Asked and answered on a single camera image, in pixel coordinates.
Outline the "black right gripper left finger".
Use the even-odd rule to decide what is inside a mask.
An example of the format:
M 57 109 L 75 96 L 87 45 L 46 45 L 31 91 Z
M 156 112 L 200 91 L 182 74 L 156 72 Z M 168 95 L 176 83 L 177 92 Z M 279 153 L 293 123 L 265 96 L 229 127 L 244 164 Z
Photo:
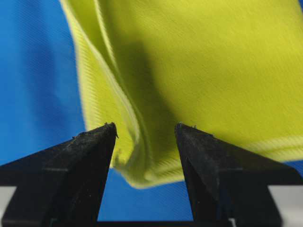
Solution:
M 2 165 L 1 226 L 97 226 L 116 138 L 107 123 Z

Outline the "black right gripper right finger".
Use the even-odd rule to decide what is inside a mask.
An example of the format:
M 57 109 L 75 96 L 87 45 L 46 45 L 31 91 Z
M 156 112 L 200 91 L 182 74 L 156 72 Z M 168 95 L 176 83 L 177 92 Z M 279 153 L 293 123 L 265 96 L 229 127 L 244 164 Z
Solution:
M 302 226 L 303 179 L 294 168 L 182 123 L 175 136 L 195 222 Z

